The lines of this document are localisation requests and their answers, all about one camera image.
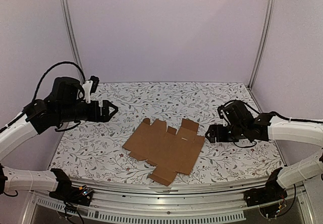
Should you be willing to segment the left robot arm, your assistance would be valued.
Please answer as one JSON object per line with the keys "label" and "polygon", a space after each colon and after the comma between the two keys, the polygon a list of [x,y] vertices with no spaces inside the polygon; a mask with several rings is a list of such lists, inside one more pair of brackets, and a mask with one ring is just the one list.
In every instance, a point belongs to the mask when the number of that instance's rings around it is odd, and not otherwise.
{"label": "left robot arm", "polygon": [[[64,132],[65,123],[79,126],[82,121],[106,123],[118,112],[118,107],[108,100],[92,100],[99,78],[91,76],[81,83],[71,77],[57,77],[51,93],[45,99],[34,99],[1,129],[1,159],[7,157],[24,142],[54,127]],[[25,171],[1,166],[1,194],[12,191],[43,190],[51,198],[67,203],[88,206],[93,189],[85,185],[74,187],[67,174],[58,168],[48,171]]]}

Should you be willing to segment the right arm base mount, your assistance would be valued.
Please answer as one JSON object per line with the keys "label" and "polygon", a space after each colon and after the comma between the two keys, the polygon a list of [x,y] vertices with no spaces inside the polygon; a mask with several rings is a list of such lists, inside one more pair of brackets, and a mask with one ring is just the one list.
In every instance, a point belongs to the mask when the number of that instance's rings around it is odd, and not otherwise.
{"label": "right arm base mount", "polygon": [[248,207],[278,201],[287,196],[286,190],[282,189],[280,186],[252,188],[243,193],[243,199]]}

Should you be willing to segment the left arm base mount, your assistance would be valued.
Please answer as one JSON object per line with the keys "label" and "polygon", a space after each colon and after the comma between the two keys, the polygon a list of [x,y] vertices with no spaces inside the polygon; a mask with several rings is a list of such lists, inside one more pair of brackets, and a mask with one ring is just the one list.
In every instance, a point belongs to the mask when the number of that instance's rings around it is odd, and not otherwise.
{"label": "left arm base mount", "polygon": [[67,203],[82,205],[82,206],[90,206],[92,201],[93,192],[89,196],[78,195],[79,190],[78,187],[74,187],[68,184],[58,184],[55,191],[51,191],[49,193],[49,197],[65,201]]}

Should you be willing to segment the brown cardboard box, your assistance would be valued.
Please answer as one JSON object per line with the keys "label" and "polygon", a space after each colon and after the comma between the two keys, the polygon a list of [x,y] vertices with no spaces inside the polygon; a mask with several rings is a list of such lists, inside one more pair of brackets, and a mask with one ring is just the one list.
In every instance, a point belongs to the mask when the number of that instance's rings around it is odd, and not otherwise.
{"label": "brown cardboard box", "polygon": [[199,123],[182,119],[177,130],[159,119],[145,118],[123,148],[136,160],[155,167],[148,177],[169,186],[177,174],[189,175],[204,145],[205,137],[197,134]]}

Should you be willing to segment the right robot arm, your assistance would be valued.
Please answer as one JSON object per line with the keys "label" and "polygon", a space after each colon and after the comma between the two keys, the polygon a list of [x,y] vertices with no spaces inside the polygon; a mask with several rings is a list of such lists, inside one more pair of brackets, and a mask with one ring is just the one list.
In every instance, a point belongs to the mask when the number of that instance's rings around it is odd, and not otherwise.
{"label": "right robot arm", "polygon": [[210,125],[205,137],[210,143],[275,141],[316,146],[308,157],[271,173],[261,198],[273,201],[286,188],[322,175],[322,120],[285,117],[276,111],[259,112],[241,100],[230,100],[217,109],[221,124]]}

